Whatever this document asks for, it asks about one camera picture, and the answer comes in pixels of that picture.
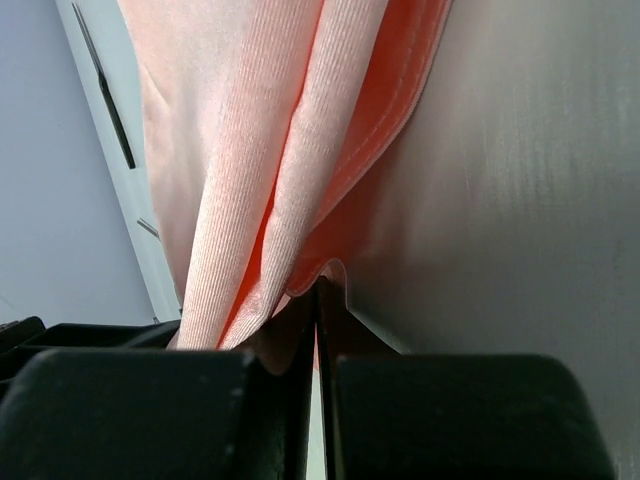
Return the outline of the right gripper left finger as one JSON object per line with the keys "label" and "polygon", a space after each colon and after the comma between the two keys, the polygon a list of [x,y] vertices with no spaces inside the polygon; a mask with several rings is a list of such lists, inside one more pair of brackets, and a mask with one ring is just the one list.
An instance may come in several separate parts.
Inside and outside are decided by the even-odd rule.
{"label": "right gripper left finger", "polygon": [[1,382],[5,479],[301,479],[312,295],[231,351],[55,348]]}

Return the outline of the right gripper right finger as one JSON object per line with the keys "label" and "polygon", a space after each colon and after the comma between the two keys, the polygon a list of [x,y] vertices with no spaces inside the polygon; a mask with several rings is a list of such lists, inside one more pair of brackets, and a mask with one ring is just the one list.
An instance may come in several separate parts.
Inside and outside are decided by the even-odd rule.
{"label": "right gripper right finger", "polygon": [[331,479],[612,479],[584,392],[530,354],[403,355],[314,287]]}

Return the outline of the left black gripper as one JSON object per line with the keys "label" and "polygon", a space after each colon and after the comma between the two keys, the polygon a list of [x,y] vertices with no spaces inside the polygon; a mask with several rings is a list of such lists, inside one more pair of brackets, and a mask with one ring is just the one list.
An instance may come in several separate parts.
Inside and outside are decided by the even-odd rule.
{"label": "left black gripper", "polygon": [[164,348],[180,326],[173,320],[147,326],[58,324],[44,329],[38,317],[33,333],[13,333],[11,327],[1,334],[1,382],[9,383],[21,368],[41,351],[55,348]]}

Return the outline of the pink satin napkin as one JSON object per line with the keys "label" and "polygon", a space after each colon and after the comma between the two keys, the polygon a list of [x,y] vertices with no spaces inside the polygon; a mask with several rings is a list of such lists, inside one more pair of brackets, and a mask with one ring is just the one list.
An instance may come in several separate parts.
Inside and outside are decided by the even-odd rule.
{"label": "pink satin napkin", "polygon": [[369,239],[379,158],[424,88],[446,1],[123,1],[171,347],[251,348],[273,373],[290,302]]}

